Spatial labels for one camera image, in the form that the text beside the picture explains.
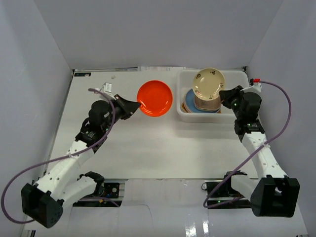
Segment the pink round plate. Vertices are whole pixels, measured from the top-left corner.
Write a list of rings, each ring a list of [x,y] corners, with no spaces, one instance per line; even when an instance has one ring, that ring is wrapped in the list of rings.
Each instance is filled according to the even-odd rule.
[[[194,113],[195,111],[195,105],[194,105],[194,101],[193,101],[193,98],[186,94],[184,96],[184,100],[183,100],[183,103],[182,103],[182,110],[183,112],[186,112],[186,113]]]

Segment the white plastic bin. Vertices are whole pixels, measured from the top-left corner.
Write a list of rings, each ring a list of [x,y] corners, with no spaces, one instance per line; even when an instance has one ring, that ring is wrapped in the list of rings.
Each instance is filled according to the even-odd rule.
[[[177,72],[175,105],[180,120],[183,122],[234,123],[236,117],[233,111],[225,107],[221,108],[220,113],[215,114],[204,111],[199,113],[186,113],[181,110],[185,94],[192,88],[192,81],[198,72],[199,69],[183,69]],[[226,89],[233,89],[238,85],[242,87],[249,86],[248,77],[243,71],[223,70],[222,73],[226,79]]]

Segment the black label sticker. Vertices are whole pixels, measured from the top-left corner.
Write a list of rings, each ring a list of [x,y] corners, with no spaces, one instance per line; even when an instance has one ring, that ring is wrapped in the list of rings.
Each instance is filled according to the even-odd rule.
[[[74,73],[74,77],[90,77],[91,73]]]

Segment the brown square panda dish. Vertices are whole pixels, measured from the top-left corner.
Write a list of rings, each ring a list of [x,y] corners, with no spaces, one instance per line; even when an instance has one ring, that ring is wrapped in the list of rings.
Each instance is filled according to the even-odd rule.
[[[221,100],[219,96],[212,100],[202,100],[195,95],[194,105],[201,111],[214,112],[221,108]]]

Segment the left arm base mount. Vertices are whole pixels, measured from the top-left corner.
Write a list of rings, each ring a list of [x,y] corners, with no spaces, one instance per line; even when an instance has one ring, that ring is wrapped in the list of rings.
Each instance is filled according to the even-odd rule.
[[[103,192],[100,196],[88,195],[80,199],[80,201],[98,201],[99,203],[112,204],[119,207],[117,199],[119,198],[120,183],[105,182],[103,185]]]

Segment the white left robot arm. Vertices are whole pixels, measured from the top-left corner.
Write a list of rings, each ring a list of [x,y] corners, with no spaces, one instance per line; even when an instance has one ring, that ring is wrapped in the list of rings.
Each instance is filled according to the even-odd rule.
[[[61,218],[65,207],[79,199],[104,192],[104,177],[95,172],[82,174],[75,182],[81,166],[103,145],[109,131],[119,120],[130,118],[141,106],[119,95],[95,101],[88,117],[70,146],[66,158],[58,161],[44,176],[21,190],[23,212],[46,228],[53,227]]]

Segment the orange round plate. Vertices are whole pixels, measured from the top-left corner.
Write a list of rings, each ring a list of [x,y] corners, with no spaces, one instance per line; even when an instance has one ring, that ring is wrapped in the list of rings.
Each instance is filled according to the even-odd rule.
[[[141,104],[142,113],[150,117],[160,117],[171,109],[173,93],[165,82],[150,80],[139,88],[137,101]]]

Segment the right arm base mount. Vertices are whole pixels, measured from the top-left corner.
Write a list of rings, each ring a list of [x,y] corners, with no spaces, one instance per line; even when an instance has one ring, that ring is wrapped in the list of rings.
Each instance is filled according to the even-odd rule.
[[[213,207],[213,209],[245,209],[251,208],[249,200],[233,190],[228,183],[222,185],[207,201],[207,205],[215,205],[230,201],[228,204]]]

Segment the blue round plate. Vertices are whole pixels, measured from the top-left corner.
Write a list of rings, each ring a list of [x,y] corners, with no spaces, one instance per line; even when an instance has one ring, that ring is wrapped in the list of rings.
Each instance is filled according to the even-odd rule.
[[[214,111],[204,111],[198,109],[195,104],[194,104],[194,93],[193,90],[190,89],[184,96],[184,107],[189,113],[207,113],[207,114],[214,114],[220,112],[220,109],[214,110]]]

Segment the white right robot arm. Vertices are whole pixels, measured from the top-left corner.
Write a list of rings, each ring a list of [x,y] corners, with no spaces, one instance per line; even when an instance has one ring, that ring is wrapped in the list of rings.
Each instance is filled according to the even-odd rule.
[[[259,120],[262,85],[255,81],[249,87],[237,86],[219,92],[221,103],[235,116],[235,133],[246,148],[258,176],[254,182],[239,171],[228,174],[223,192],[234,197],[238,193],[250,202],[257,217],[285,217],[294,215],[300,184],[290,178],[278,165],[270,142]]]

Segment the beige patterned small plate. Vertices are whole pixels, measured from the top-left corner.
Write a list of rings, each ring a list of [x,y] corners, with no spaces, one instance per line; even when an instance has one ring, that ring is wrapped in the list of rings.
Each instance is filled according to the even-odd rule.
[[[197,72],[192,82],[195,96],[204,101],[211,101],[219,96],[226,87],[226,79],[216,68],[205,68]]]

